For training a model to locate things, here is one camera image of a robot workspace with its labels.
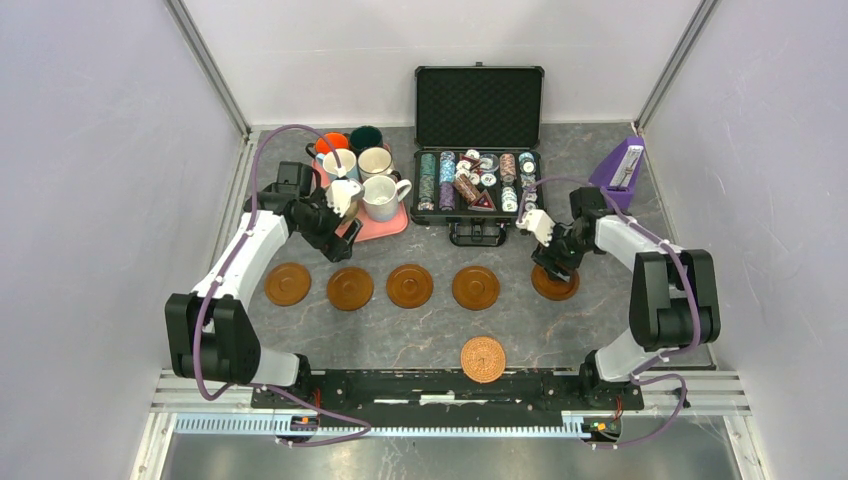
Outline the wooden coaster four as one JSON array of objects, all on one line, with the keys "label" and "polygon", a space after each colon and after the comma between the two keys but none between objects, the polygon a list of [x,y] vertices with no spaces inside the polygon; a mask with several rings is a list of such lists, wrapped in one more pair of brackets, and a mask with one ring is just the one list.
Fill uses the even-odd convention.
[{"label": "wooden coaster four", "polygon": [[465,309],[487,309],[496,303],[499,294],[498,277],[487,267],[468,266],[459,270],[453,278],[453,298]]}]

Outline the wooden coaster five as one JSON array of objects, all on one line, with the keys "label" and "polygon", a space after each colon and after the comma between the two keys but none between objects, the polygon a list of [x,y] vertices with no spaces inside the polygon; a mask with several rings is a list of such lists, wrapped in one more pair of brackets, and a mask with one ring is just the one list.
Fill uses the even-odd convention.
[{"label": "wooden coaster five", "polygon": [[536,265],[531,272],[531,283],[535,291],[551,301],[565,301],[573,297],[580,286],[579,273],[576,270],[566,270],[567,280],[547,272]]}]

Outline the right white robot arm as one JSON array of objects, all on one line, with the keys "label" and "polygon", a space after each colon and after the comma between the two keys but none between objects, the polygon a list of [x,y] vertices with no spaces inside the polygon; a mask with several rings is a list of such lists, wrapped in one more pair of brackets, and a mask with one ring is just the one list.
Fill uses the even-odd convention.
[{"label": "right white robot arm", "polygon": [[660,238],[599,187],[580,187],[569,200],[569,224],[535,208],[517,225],[535,237],[532,259],[553,283],[571,286],[589,253],[612,256],[632,275],[627,329],[587,355],[577,382],[580,400],[602,408],[617,396],[617,383],[636,382],[655,364],[718,339],[715,267],[709,252]]}]

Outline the white mug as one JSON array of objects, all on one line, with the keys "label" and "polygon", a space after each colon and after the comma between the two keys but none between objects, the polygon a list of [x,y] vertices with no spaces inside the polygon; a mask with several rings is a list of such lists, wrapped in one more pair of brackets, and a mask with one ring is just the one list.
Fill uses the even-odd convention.
[{"label": "white mug", "polygon": [[364,184],[363,202],[367,216],[379,223],[392,220],[400,204],[412,189],[407,179],[395,180],[391,176],[374,176]]}]

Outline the wooden coaster one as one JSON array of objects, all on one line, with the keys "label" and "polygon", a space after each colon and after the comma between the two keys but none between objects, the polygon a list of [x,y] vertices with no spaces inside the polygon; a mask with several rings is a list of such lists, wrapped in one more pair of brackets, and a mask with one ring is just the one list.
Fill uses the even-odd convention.
[{"label": "wooden coaster one", "polygon": [[274,267],[266,276],[264,293],[277,306],[292,306],[302,301],[309,293],[312,278],[308,269],[294,262]]}]

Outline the wooden coaster two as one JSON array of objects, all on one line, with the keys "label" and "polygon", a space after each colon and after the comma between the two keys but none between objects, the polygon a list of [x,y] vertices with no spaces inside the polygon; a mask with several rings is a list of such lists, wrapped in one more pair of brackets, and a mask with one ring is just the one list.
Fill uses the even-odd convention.
[{"label": "wooden coaster two", "polygon": [[371,275],[360,267],[345,267],[335,272],[327,283],[330,304],[341,311],[355,311],[372,298],[374,282]]}]

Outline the beige ceramic mug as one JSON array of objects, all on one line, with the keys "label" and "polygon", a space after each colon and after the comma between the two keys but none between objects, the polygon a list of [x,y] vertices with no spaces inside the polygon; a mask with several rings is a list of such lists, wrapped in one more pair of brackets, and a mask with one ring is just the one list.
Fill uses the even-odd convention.
[{"label": "beige ceramic mug", "polygon": [[355,195],[351,199],[350,205],[348,206],[348,208],[347,208],[347,210],[346,210],[346,212],[343,216],[343,219],[342,219],[343,224],[350,223],[357,218],[362,198],[363,198],[363,193],[360,193],[360,194]]}]

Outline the wooden coaster three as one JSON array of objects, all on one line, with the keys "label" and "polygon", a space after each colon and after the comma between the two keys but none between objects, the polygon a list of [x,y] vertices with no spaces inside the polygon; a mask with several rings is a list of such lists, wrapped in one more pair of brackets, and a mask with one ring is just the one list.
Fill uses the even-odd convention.
[{"label": "wooden coaster three", "polygon": [[398,307],[414,309],[424,305],[432,296],[433,279],[428,270],[418,264],[395,268],[387,278],[386,292]]}]

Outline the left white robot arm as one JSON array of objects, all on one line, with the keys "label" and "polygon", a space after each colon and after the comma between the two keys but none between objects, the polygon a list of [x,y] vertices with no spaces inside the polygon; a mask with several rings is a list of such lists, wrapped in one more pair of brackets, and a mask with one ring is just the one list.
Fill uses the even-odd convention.
[{"label": "left white robot arm", "polygon": [[306,405],[314,381],[303,356],[265,347],[248,317],[248,305],[264,270],[292,234],[300,235],[331,262],[352,255],[362,228],[348,210],[364,195],[347,177],[321,184],[317,169],[281,162],[277,178],[244,204],[237,232],[212,270],[188,293],[175,293],[164,313],[176,375],[225,384],[270,384],[290,407]]}]

